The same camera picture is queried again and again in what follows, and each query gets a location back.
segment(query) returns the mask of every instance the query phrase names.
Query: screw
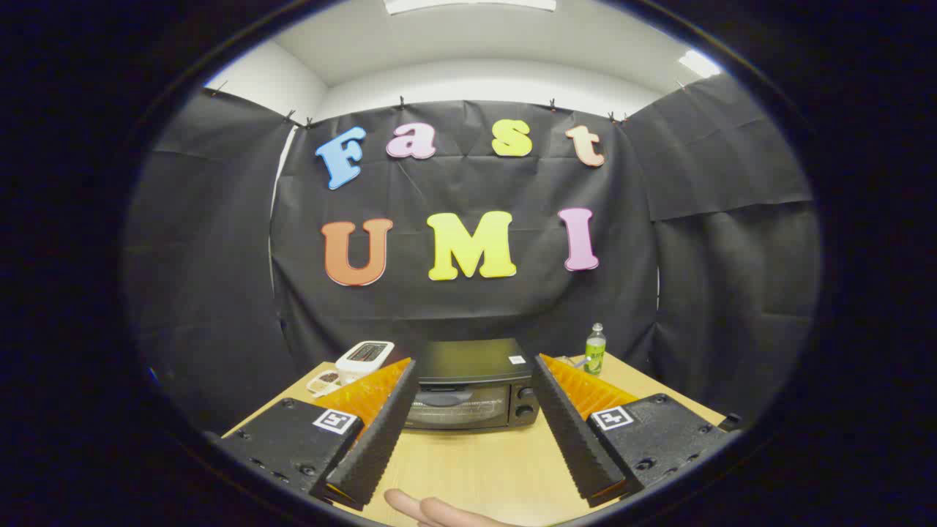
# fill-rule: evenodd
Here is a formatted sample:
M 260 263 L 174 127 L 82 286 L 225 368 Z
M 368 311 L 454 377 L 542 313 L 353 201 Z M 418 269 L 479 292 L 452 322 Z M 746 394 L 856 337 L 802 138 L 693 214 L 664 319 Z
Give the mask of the screw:
M 637 465 L 634 465 L 634 468 L 639 471 L 645 471 L 654 466 L 654 459 L 644 458 L 638 461 Z

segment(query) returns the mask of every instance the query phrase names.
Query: black curtain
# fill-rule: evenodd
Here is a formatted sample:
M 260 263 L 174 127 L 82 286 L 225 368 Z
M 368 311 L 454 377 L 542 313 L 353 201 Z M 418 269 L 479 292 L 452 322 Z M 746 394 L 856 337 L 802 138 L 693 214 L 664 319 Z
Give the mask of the black curtain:
M 492 125 L 529 124 L 533 151 L 498 157 Z M 435 155 L 392 158 L 385 147 L 402 124 L 435 128 Z M 566 130 L 599 135 L 599 168 L 576 156 Z M 316 149 L 362 127 L 362 172 L 336 189 Z M 570 272 L 567 233 L 557 213 L 591 209 L 599 267 Z M 473 233 L 482 214 L 507 211 L 517 274 L 504 279 L 432 281 L 433 229 L 426 219 L 454 213 Z M 324 268 L 321 227 L 350 221 L 349 261 L 368 257 L 364 221 L 389 218 L 387 268 L 375 283 L 343 287 Z M 364 339 L 387 339 L 409 353 L 426 339 L 518 339 L 528 354 L 576 355 L 602 322 L 607 352 L 648 366 L 655 316 L 656 267 L 647 200 L 635 154 L 619 124 L 568 110 L 508 102 L 449 101 L 352 113 L 299 130 L 277 183 L 271 225 L 276 295 L 286 334 L 305 368 L 335 360 Z
M 491 128 L 503 118 L 530 125 L 530 154 L 495 154 Z M 388 156 L 393 130 L 415 122 L 435 128 L 436 154 Z M 602 167 L 576 156 L 565 131 L 578 125 L 601 138 Z M 329 190 L 315 151 L 355 126 L 367 132 L 362 173 Z M 796 364 L 821 257 L 811 193 L 781 133 L 725 75 L 624 123 L 505 102 L 343 115 L 297 129 L 273 199 L 290 127 L 202 93 L 141 175 L 126 237 L 131 319 L 145 363 L 198 427 L 225 431 L 364 339 L 409 354 L 426 339 L 514 337 L 528 354 L 573 355 L 602 322 L 608 353 L 746 419 Z M 557 212 L 567 207 L 594 214 L 594 270 L 564 268 Z M 517 274 L 430 280 L 426 219 L 454 213 L 471 233 L 493 210 L 513 215 Z M 353 222 L 349 262 L 363 266 L 372 218 L 394 222 L 384 275 L 333 282 L 321 227 Z
M 199 429 L 227 431 L 296 377 L 275 316 L 268 225 L 292 126 L 204 91 L 145 161 L 125 239 L 144 365 Z
M 626 129 L 660 263 L 653 370 L 751 422 L 793 371 L 819 291 L 806 176 L 770 117 L 727 75 L 656 101 Z

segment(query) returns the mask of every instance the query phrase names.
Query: wooden table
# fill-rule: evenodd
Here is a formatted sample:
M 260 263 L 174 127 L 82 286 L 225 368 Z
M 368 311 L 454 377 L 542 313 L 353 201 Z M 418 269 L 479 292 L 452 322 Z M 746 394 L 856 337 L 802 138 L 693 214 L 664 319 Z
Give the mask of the wooden table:
M 305 389 L 306 383 L 321 371 L 334 368 L 334 364 L 323 362 L 228 434 L 283 398 L 315 404 L 312 394 Z M 668 394 L 713 425 L 719 425 L 724 419 L 723 415 L 611 355 L 604 358 L 600 378 L 638 398 Z M 413 527 L 416 520 L 398 513 L 384 501 L 383 492 L 387 489 L 401 489 L 417 499 L 436 496 L 459 508 L 525 526 L 551 525 L 617 503 L 613 500 L 589 508 L 586 501 L 579 498 L 543 413 L 533 425 L 520 429 L 487 432 L 404 429 L 374 497 L 364 511 L 336 506 L 395 527 Z

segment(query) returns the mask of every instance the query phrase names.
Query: ceiling light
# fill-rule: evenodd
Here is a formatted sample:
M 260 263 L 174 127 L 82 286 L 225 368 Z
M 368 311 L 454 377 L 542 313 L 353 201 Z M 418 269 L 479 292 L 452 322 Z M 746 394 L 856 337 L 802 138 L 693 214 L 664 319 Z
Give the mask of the ceiling light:
M 718 75 L 720 70 L 711 60 L 704 57 L 699 52 L 689 50 L 685 55 L 681 56 L 677 61 L 686 66 L 689 69 L 692 69 L 694 73 L 703 77 L 711 77 L 713 75 Z
M 423 8 L 457 6 L 465 4 L 496 4 L 500 6 L 519 6 L 544 11 L 556 11 L 557 0 L 384 0 L 387 12 L 396 15 Z

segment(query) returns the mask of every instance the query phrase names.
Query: oven handle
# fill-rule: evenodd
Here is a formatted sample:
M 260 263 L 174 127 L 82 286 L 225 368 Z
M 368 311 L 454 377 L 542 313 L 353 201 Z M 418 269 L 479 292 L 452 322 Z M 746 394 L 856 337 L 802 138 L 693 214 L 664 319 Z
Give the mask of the oven handle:
M 452 393 L 452 392 L 420 392 L 416 394 L 416 400 L 426 406 L 435 406 L 436 408 L 448 408 L 458 406 L 471 399 L 471 392 Z

